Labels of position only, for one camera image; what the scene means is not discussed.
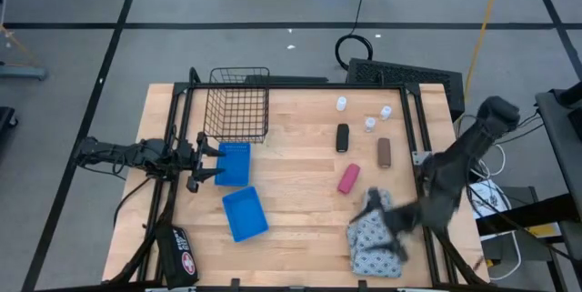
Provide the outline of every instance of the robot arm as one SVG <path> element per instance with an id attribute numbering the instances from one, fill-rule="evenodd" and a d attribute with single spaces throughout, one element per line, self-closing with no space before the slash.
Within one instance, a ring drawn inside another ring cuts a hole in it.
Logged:
<path id="1" fill-rule="evenodd" d="M 400 233 L 409 233 L 416 226 L 429 227 L 438 238 L 467 282 L 485 283 L 473 273 L 445 234 L 448 223 L 459 207 L 469 169 L 494 142 L 517 128 L 519 109 L 499 96 L 489 97 L 477 112 L 477 121 L 445 152 L 427 157 L 416 170 L 416 181 L 423 184 L 426 196 L 408 205 L 384 209 L 377 189 L 370 189 L 366 208 L 351 222 L 380 209 L 391 242 L 373 248 L 384 248 L 407 262 L 406 250 L 398 240 Z"/>
<path id="2" fill-rule="evenodd" d="M 186 187 L 190 192 L 197 192 L 198 182 L 204 182 L 211 176 L 220 174 L 224 169 L 202 168 L 202 155 L 224 156 L 223 152 L 208 146 L 208 138 L 198 133 L 197 150 L 187 140 L 177 143 L 172 149 L 159 138 L 141 140 L 129 146 L 120 146 L 99 142 L 94 137 L 85 138 L 75 150 L 76 164 L 81 167 L 109 163 L 114 166 L 139 168 L 148 176 L 161 180 L 171 180 L 183 170 L 191 170 Z"/>

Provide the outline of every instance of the black floor stripe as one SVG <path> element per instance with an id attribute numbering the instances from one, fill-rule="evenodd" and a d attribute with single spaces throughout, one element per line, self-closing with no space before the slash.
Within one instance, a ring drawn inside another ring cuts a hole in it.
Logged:
<path id="1" fill-rule="evenodd" d="M 211 30 L 211 29 L 351 29 L 351 22 L 289 23 L 127 23 L 125 29 Z M 481 23 L 358 23 L 358 29 L 481 29 Z M 493 23 L 492 30 L 552 29 L 552 23 Z"/>
<path id="2" fill-rule="evenodd" d="M 582 24 L 578 23 L 570 23 L 570 24 L 562 24 L 564 29 L 582 29 Z"/>
<path id="3" fill-rule="evenodd" d="M 556 8 L 554 7 L 552 0 L 542 0 L 542 1 L 546 6 L 546 10 L 549 13 L 549 17 L 552 19 L 552 23 L 556 25 L 557 34 L 560 37 L 560 41 L 562 41 L 562 45 L 566 49 L 567 57 L 570 59 L 570 62 L 574 67 L 576 75 L 578 75 L 578 78 L 582 79 L 582 63 L 580 63 L 578 52 L 576 51 L 574 45 L 572 45 L 570 36 L 567 35 L 567 31 L 565 29 L 566 26 L 562 24 L 562 20 L 560 20 L 560 16 L 557 14 Z"/>
<path id="4" fill-rule="evenodd" d="M 252 22 L 252 23 L 126 23 L 124 29 L 226 30 L 226 29 L 351 29 L 352 22 Z M 7 29 L 115 29 L 114 23 L 5 23 Z M 358 23 L 358 29 L 478 30 L 481 23 Z M 546 30 L 554 23 L 491 23 L 490 30 Z"/>
<path id="5" fill-rule="evenodd" d="M 6 29 L 115 29 L 116 23 L 4 23 Z"/>
<path id="6" fill-rule="evenodd" d="M 91 97 L 89 98 L 89 103 L 85 111 L 85 115 L 83 116 L 83 121 L 81 122 L 79 132 L 77 133 L 73 150 L 71 150 L 71 155 L 69 156 L 65 172 L 63 173 L 63 178 L 61 179 L 61 183 L 56 191 L 55 201 L 51 206 L 51 210 L 48 214 L 48 219 L 46 220 L 45 223 L 45 228 L 43 229 L 43 233 L 40 236 L 38 246 L 36 246 L 35 255 L 33 256 L 33 260 L 28 269 L 28 273 L 26 273 L 26 278 L 22 287 L 22 291 L 25 292 L 33 291 L 35 289 L 36 282 L 38 281 L 38 278 L 40 276 L 41 269 L 45 262 L 46 253 L 48 252 L 48 248 L 50 247 L 51 241 L 53 240 L 53 235 L 55 234 L 58 218 L 61 216 L 61 212 L 63 211 L 66 196 L 71 187 L 73 175 L 75 174 L 76 165 L 73 155 L 75 146 L 77 146 L 81 142 L 81 140 L 87 136 L 89 132 L 89 127 L 91 126 L 91 122 L 93 121 L 95 110 L 97 108 L 97 102 L 99 101 L 99 96 L 101 95 L 101 92 L 103 90 L 103 85 L 105 83 L 105 79 L 107 78 L 109 68 L 111 67 L 111 63 L 113 62 L 115 51 L 117 49 L 117 45 L 119 44 L 119 37 L 121 36 L 121 32 L 123 31 L 123 25 L 127 19 L 127 15 L 129 14 L 129 9 L 131 7 L 132 2 L 133 0 L 124 1 L 121 13 L 119 14 L 119 17 L 117 19 L 115 31 L 111 37 L 111 41 L 109 42 L 109 47 L 105 52 L 105 58 L 103 60 L 103 64 L 101 64 L 101 68 L 99 69 L 99 74 L 95 81 L 95 86 L 93 87 Z"/>

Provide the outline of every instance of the yellow cable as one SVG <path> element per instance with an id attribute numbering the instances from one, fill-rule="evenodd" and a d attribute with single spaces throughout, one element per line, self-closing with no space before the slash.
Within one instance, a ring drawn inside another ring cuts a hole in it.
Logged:
<path id="1" fill-rule="evenodd" d="M 493 7 L 493 2 L 495 0 L 489 0 L 487 2 L 487 10 L 485 12 L 485 20 L 481 25 L 481 31 L 479 32 L 479 39 L 477 45 L 475 45 L 475 50 L 473 51 L 473 58 L 471 58 L 471 66 L 469 67 L 469 73 L 467 74 L 467 81 L 465 82 L 465 103 L 469 99 L 469 87 L 471 87 L 471 78 L 473 78 L 473 70 L 475 69 L 475 63 L 477 62 L 477 57 L 479 55 L 479 50 L 481 45 L 483 45 L 483 38 L 485 37 L 485 31 L 487 28 L 487 23 L 489 22 L 489 16 L 491 15 L 491 8 Z"/>
<path id="2" fill-rule="evenodd" d="M 9 40 L 16 44 L 20 51 L 22 51 L 25 55 L 29 57 L 32 66 L 39 66 L 40 62 L 36 60 L 35 55 L 33 55 L 32 52 L 28 51 L 28 49 L 22 43 L 20 43 L 20 41 L 18 41 L 16 37 L 12 36 L 12 33 L 8 32 L 3 25 L 0 25 L 0 31 L 4 33 Z"/>

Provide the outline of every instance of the red and white label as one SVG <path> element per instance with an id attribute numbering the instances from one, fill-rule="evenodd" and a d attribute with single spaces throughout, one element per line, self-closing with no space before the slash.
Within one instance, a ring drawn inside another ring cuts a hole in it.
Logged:
<path id="1" fill-rule="evenodd" d="M 194 266 L 194 260 L 192 260 L 192 257 L 187 252 L 182 254 L 182 266 L 184 266 L 184 269 L 190 275 L 193 275 L 196 270 L 196 267 Z"/>

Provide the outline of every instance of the wooden table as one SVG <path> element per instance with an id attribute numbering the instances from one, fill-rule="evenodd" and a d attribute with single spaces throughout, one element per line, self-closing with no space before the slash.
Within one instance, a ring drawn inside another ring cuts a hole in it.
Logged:
<path id="1" fill-rule="evenodd" d="M 172 85 L 151 85 L 137 134 L 142 138 L 163 138 Z M 446 149 L 455 134 L 443 86 L 422 85 L 422 99 L 432 147 Z M 196 140 L 203 130 L 206 90 L 195 90 L 187 138 Z M 339 96 L 347 98 L 343 112 L 335 110 Z M 422 150 L 414 102 L 410 98 L 416 143 Z M 376 122 L 366 133 L 367 116 L 378 117 L 382 106 L 392 106 L 387 121 Z M 349 150 L 335 150 L 336 127 L 350 127 Z M 388 137 L 392 166 L 376 164 L 376 141 Z M 217 142 L 211 139 L 211 146 Z M 205 167 L 215 165 L 213 158 Z M 346 167 L 355 163 L 361 172 L 352 192 L 336 191 Z M 422 230 L 405 239 L 410 260 L 401 278 L 358 277 L 351 271 L 346 225 L 360 209 L 369 186 L 387 189 L 397 205 L 416 199 L 400 94 L 397 90 L 301 90 L 271 89 L 269 131 L 262 145 L 252 146 L 251 184 L 261 198 L 268 232 L 235 243 L 228 227 L 222 197 L 235 188 L 214 186 L 213 179 L 200 186 L 197 194 L 186 189 L 188 173 L 181 176 L 174 214 L 175 225 L 187 230 L 200 271 L 200 286 L 229 286 L 238 277 L 242 286 L 356 287 L 366 279 L 369 287 L 430 287 Z M 125 194 L 143 181 L 144 172 L 130 170 Z M 119 213 L 104 279 L 117 274 L 144 238 L 154 184 L 132 196 Z M 449 226 L 451 240 L 472 266 L 483 255 L 475 220 L 467 198 Z M 441 281 L 447 281 L 442 249 L 436 242 Z M 153 251 L 148 278 L 154 276 Z M 487 268 L 477 273 L 488 281 Z"/>

